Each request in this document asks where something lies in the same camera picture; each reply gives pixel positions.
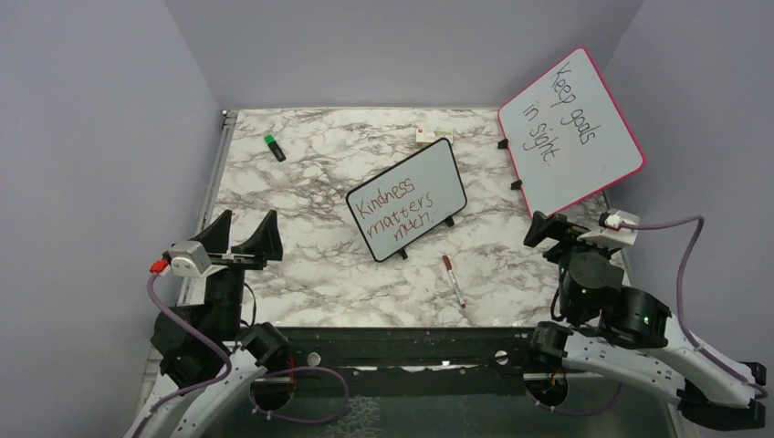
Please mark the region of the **white marker pen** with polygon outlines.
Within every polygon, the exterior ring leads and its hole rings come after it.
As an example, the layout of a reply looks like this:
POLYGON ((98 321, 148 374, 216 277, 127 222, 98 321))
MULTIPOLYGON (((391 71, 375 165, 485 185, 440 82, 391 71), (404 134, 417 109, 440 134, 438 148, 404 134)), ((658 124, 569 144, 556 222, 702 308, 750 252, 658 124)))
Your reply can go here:
POLYGON ((457 279, 455 277, 454 269, 452 271, 447 271, 446 270, 446 272, 447 272, 447 275, 449 277, 450 284, 452 286, 452 289, 454 290, 455 297, 457 299, 457 302, 458 302, 460 308, 466 308, 466 302, 465 302, 465 299, 463 297, 461 287, 459 286, 459 283, 458 283, 458 281, 457 281, 457 279))

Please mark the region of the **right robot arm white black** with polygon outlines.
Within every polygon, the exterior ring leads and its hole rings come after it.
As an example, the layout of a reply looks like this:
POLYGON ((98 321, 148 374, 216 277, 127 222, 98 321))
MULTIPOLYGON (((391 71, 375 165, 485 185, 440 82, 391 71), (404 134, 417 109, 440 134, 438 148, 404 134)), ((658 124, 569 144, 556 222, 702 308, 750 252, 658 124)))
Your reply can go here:
POLYGON ((558 269, 558 286, 550 319, 527 346, 528 363, 554 376, 586 371, 647 391, 707 429, 763 428, 765 366, 732 360, 700 339, 686 325, 682 301, 668 306, 624 283, 612 256, 644 230, 638 216, 612 210, 598 223, 590 229, 564 214, 533 214, 524 244, 553 241, 543 255, 558 269))

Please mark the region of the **black framed small whiteboard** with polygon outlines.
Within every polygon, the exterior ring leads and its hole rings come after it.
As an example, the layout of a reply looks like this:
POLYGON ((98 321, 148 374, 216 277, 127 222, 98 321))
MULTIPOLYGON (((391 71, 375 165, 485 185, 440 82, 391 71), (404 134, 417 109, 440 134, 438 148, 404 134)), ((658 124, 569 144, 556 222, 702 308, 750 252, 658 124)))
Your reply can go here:
POLYGON ((381 263, 454 216, 468 200, 453 144, 441 138, 350 190, 345 202, 371 258, 381 263))

